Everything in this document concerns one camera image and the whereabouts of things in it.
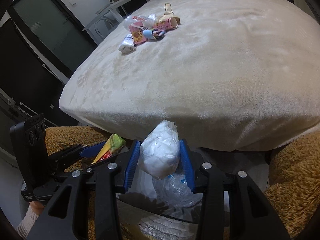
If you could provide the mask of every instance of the white desk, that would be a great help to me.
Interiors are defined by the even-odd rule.
[[[89,30],[90,26],[93,25],[97,20],[99,20],[102,16],[104,16],[106,13],[110,12],[115,18],[116,20],[120,23],[122,22],[124,19],[122,18],[121,14],[118,13],[118,11],[116,10],[118,7],[126,4],[127,2],[130,2],[132,0],[119,0],[116,1],[114,3],[111,3],[109,6],[107,6],[106,8],[104,8],[91,22],[89,22],[82,31],[87,30],[87,32],[89,33],[89,35],[93,38],[93,40],[96,42],[95,37],[93,36],[93,34],[91,33],[91,31]]]

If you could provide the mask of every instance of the blue gripper pad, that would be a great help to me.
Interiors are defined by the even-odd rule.
[[[124,176],[124,189],[126,192],[131,187],[133,176],[136,171],[137,163],[140,156],[140,142],[136,141],[135,145],[131,148],[133,148],[133,150],[127,168],[125,169]]]
[[[183,171],[187,180],[187,185],[193,192],[196,188],[195,172],[192,168],[188,151],[189,151],[189,147],[186,145],[186,141],[184,139],[180,140],[180,159],[181,159]]]
[[[101,151],[106,142],[102,142],[96,145],[92,145],[90,147],[83,148],[80,153],[81,157],[91,158],[97,156],[97,154]]]

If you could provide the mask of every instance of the frosted glass panel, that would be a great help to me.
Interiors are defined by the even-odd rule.
[[[20,0],[13,7],[38,39],[72,72],[95,49],[52,0]]]

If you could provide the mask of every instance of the pink snack package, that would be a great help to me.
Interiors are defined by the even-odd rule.
[[[140,44],[140,43],[147,41],[147,38],[145,38],[142,34],[142,32],[144,30],[142,22],[135,22],[134,25],[142,27],[142,29],[140,29],[138,27],[134,27],[132,25],[129,25],[129,30],[131,32],[134,43]]]
[[[172,29],[176,29],[177,27],[178,27],[178,23],[175,18],[169,18],[153,25],[154,29],[157,29],[160,31],[172,30]]]

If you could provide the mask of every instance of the pink sleeve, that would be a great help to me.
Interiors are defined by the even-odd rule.
[[[38,218],[38,215],[36,215],[31,207],[28,207],[28,211],[24,217],[24,219],[21,221],[20,225],[16,228],[18,234],[23,238],[27,239],[27,236],[33,226],[33,224],[36,222]]]

